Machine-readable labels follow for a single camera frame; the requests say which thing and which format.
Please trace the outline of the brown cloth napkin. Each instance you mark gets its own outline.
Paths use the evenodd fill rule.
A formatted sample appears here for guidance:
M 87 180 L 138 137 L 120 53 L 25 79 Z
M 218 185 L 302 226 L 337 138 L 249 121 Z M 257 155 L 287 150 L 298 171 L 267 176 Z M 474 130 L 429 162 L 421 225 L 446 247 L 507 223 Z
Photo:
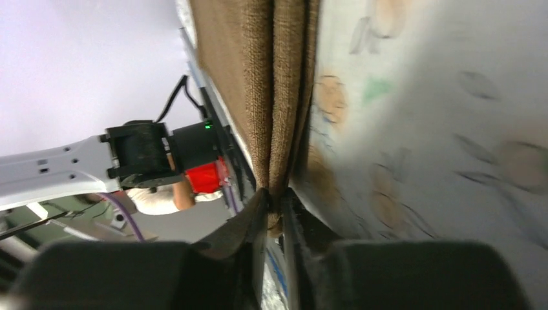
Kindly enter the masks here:
M 268 234 L 282 234 L 288 187 L 308 118 L 318 1 L 191 1 L 200 68 L 246 144 L 257 185 L 273 198 Z

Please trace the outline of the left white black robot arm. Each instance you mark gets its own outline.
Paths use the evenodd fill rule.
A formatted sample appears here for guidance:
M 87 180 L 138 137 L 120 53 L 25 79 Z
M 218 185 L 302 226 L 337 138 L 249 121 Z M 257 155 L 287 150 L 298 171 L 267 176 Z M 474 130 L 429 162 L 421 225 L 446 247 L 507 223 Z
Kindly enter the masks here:
M 76 194 L 151 188 L 180 181 L 221 155 L 209 121 L 168 131 L 130 121 L 62 147 L 1 158 L 1 210 Z

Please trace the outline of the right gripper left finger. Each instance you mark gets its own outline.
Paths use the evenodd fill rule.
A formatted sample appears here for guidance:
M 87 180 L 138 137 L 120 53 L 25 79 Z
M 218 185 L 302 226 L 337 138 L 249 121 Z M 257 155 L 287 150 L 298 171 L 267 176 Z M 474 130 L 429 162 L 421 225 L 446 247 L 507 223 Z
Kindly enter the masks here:
M 12 309 L 259 309 L 266 189 L 200 241 L 48 246 L 9 291 Z

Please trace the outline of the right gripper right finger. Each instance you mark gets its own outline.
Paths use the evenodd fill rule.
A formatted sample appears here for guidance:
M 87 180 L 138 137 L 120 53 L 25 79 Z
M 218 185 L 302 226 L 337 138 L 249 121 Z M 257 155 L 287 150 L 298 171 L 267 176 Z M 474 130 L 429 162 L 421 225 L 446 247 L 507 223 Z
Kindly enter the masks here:
M 287 189 L 290 309 L 529 309 L 503 258 L 476 242 L 345 239 Z

